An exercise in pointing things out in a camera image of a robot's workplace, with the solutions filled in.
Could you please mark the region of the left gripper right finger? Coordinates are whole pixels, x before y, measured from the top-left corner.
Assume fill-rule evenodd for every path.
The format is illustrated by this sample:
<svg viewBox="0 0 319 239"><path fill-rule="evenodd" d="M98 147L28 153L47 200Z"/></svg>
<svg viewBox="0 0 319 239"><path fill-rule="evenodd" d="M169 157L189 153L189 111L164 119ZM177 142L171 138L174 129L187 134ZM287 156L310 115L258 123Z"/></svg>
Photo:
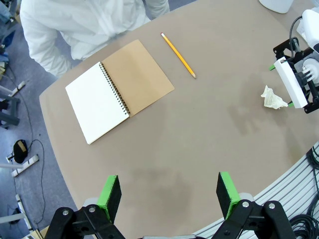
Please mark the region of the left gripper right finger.
<svg viewBox="0 0 319 239"><path fill-rule="evenodd" d="M292 225L278 201L259 205L241 199L228 172L219 172L216 194L224 222L214 239L238 239L244 231L253 231L259 239L294 239Z"/></svg>

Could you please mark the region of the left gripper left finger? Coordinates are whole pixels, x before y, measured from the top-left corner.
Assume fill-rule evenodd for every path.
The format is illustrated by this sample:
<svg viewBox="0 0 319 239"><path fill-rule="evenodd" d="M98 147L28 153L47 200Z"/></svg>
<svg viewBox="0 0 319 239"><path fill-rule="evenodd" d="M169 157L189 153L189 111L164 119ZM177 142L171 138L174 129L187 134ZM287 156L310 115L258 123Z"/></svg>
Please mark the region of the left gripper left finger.
<svg viewBox="0 0 319 239"><path fill-rule="evenodd" d="M74 211L60 207L55 211L45 235L46 239L83 239L94 235L98 239L123 239L114 225L122 192L117 175L110 175L96 204Z"/></svg>

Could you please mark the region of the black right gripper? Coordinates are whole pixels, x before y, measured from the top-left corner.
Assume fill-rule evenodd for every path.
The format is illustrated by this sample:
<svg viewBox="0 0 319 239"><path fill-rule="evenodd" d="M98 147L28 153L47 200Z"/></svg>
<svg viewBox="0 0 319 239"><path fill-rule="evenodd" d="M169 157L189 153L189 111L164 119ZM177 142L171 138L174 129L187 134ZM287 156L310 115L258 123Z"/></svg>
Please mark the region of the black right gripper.
<svg viewBox="0 0 319 239"><path fill-rule="evenodd" d="M294 69L294 56L288 56L284 53L285 50L293 49L292 54L299 51L299 40L296 37L292 38L292 47L290 40L286 40L283 43L273 48L275 53L276 61L284 57L292 60L288 60L289 66ZM309 93L306 95L312 95L313 101L309 102L305 96L297 97L296 101L290 101L288 107L296 109L303 109L306 114L314 112L319 109L319 54L308 47L300 55L300 59L295 64L297 74L301 82L301 88L305 89Z"/></svg>

